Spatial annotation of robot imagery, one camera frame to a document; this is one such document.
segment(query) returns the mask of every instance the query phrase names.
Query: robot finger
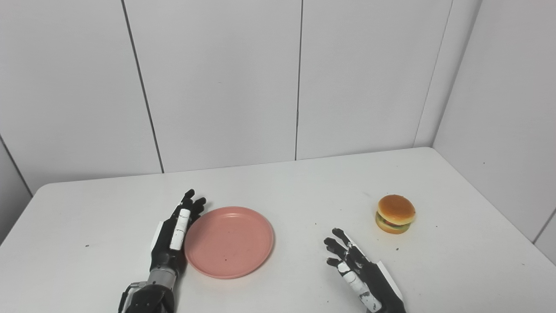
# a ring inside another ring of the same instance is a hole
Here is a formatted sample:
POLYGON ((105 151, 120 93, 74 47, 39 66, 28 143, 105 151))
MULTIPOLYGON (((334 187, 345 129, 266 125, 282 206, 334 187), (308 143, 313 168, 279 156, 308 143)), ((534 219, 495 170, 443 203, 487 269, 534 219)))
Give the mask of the robot finger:
POLYGON ((342 278, 358 295, 359 300, 361 300, 370 312, 375 313, 382 308, 382 303, 375 298, 367 287, 367 284, 361 280, 359 275, 357 275, 346 262, 335 258, 329 258, 326 260, 326 263, 337 268, 342 278))
POLYGON ((337 255, 338 257, 340 257, 340 259, 344 259, 347 252, 347 249, 344 248, 341 244, 338 243, 338 241, 336 241, 333 238, 326 238, 324 239, 324 244, 326 245, 326 249, 332 253, 334 253, 335 255, 337 255))

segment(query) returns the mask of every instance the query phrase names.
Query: hamburger bun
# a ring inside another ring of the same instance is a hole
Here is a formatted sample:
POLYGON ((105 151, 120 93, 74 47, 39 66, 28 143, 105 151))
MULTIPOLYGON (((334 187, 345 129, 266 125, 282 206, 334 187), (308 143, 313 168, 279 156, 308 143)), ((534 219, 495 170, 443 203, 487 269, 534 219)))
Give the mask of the hamburger bun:
POLYGON ((385 232, 401 234, 408 230, 415 219, 415 208, 406 198, 390 194, 378 204, 375 222, 385 232))

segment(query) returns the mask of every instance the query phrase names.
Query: tabletop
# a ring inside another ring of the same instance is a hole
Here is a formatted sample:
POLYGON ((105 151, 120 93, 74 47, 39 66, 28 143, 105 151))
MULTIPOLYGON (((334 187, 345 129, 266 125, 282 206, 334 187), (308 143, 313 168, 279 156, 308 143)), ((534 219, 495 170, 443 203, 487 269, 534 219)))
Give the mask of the tabletop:
POLYGON ((208 210, 263 214, 275 246, 242 278, 188 267, 178 312, 365 312, 325 263, 334 227, 382 260, 408 313, 556 307, 556 266, 435 150, 416 148, 45 185, 0 246, 0 311, 115 312, 127 285, 147 278, 158 222, 190 188, 208 210), (406 233, 375 224, 387 194, 416 208, 406 233))

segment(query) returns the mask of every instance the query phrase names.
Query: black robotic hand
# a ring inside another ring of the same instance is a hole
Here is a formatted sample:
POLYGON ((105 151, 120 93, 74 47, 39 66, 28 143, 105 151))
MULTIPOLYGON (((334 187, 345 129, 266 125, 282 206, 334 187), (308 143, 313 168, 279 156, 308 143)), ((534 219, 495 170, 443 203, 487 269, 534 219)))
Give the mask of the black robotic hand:
POLYGON ((195 191, 193 189, 189 189, 170 218, 165 220, 162 224, 155 247, 151 251, 152 261, 150 270, 163 265, 168 265, 178 273, 182 273, 185 269, 186 260, 185 255, 183 254, 183 245, 180 245, 179 250, 175 250, 170 248, 170 243, 172 242, 174 229, 176 228, 176 223, 182 209, 190 211, 187 229, 189 229, 189 227, 191 227, 191 225, 195 223, 199 217, 201 217, 200 214, 205 209, 204 205, 207 200, 205 197, 202 197, 193 202, 192 197, 194 195, 195 191))
POLYGON ((326 263, 338 269, 344 280, 359 295, 367 311, 406 313, 401 293, 382 263, 370 262, 342 229, 334 228, 332 233, 342 240, 346 248, 333 238, 325 239, 326 249, 340 258, 328 258, 326 263))
POLYGON ((195 202, 195 191, 185 193, 180 204, 170 218, 160 228, 155 246, 151 251, 151 267, 147 281, 129 285, 122 294, 118 313, 123 311, 130 289, 137 289, 132 296, 126 313, 174 313, 174 284, 186 266, 183 240, 189 227, 200 217, 205 209, 206 199, 195 202))

